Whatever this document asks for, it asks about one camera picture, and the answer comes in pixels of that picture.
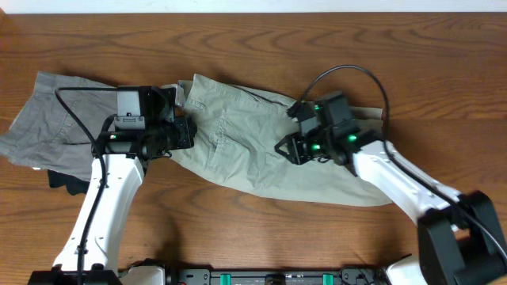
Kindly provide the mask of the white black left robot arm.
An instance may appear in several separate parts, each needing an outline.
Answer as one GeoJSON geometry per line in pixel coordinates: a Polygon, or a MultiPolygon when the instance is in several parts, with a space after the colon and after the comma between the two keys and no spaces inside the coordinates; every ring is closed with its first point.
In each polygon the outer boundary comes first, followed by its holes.
{"type": "Polygon", "coordinates": [[[181,85],[119,86],[116,113],[92,135],[67,104],[63,108],[91,142],[92,173],[74,229],[48,271],[34,271],[31,284],[171,284],[170,268],[146,259],[119,271],[120,242],[132,201],[149,162],[194,145],[196,125],[178,115],[181,85]]]}

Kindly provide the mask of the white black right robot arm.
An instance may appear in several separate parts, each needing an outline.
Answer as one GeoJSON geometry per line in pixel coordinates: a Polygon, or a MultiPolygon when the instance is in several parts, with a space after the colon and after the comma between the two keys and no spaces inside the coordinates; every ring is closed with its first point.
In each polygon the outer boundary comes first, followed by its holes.
{"type": "Polygon", "coordinates": [[[506,242],[490,198],[463,194],[355,120],[302,123],[275,151],[295,165],[330,159],[376,186],[417,226],[418,255],[388,265],[389,284],[488,284],[506,274],[506,242]]]}

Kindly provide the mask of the khaki green shorts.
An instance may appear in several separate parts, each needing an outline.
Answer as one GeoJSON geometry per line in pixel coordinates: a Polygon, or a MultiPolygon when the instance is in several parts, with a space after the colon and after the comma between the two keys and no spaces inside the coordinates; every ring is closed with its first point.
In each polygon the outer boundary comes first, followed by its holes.
{"type": "Polygon", "coordinates": [[[217,82],[200,74],[180,81],[183,111],[197,125],[194,147],[172,159],[214,184],[252,195],[356,207],[391,203],[377,187],[329,161],[293,165],[274,146],[298,131],[286,114],[294,99],[217,82]]]}

